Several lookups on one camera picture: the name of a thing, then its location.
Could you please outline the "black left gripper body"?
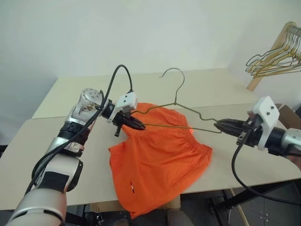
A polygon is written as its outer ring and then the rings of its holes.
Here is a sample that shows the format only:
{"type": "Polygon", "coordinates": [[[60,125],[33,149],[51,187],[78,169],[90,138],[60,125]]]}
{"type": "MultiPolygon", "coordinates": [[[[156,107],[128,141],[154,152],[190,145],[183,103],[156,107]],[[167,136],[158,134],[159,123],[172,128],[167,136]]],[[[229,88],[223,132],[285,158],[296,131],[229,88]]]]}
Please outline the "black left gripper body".
{"type": "Polygon", "coordinates": [[[114,136],[119,137],[123,125],[126,125],[128,127],[131,126],[130,116],[130,113],[125,113],[123,111],[120,111],[116,114],[115,118],[112,121],[113,124],[117,127],[114,136]]]}

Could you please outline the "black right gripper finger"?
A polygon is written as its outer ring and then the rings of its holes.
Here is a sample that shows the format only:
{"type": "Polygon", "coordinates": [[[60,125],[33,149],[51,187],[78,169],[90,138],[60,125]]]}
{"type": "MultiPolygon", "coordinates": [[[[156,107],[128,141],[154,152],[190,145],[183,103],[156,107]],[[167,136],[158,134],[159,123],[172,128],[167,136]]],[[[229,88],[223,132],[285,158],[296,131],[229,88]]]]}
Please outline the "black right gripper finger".
{"type": "Polygon", "coordinates": [[[221,132],[231,136],[240,136],[240,134],[244,131],[241,126],[233,124],[214,124],[214,126],[221,132]]]}
{"type": "Polygon", "coordinates": [[[215,127],[242,127],[245,121],[237,119],[221,119],[218,120],[214,125],[215,127]]]}

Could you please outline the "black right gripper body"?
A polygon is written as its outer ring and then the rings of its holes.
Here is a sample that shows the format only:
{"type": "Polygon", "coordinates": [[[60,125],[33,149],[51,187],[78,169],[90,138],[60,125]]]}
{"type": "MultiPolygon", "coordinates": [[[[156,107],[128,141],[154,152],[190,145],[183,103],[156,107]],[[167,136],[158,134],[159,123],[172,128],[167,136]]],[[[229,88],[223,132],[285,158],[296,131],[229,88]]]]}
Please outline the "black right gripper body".
{"type": "Polygon", "coordinates": [[[244,144],[250,147],[257,146],[262,135],[262,119],[259,115],[242,121],[239,125],[241,132],[237,138],[237,145],[244,144]]]}

